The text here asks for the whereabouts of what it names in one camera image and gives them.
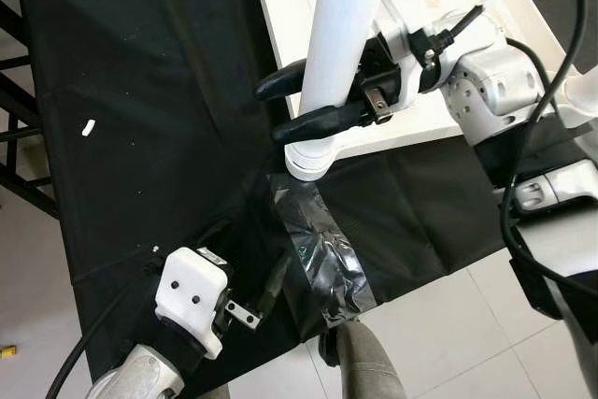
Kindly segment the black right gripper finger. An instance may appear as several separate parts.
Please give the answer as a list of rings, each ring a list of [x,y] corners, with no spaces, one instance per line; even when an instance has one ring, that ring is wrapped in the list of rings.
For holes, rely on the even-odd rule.
[[[342,106],[323,106],[275,125],[272,139],[279,146],[317,141],[343,133],[350,127],[370,125],[376,118],[375,110],[363,101]]]
[[[264,103],[277,97],[286,97],[302,91],[306,59],[298,59],[266,75],[253,88],[253,99]]]

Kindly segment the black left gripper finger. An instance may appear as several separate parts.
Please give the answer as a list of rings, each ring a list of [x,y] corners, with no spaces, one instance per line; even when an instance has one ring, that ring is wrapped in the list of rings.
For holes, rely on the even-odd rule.
[[[282,292],[285,278],[292,263],[292,256],[290,254],[282,254],[274,262],[272,270],[269,272],[269,277],[264,284],[264,313],[272,312],[275,302]]]
[[[202,229],[193,241],[196,249],[206,249],[217,255],[227,255],[232,246],[231,221],[215,221]]]

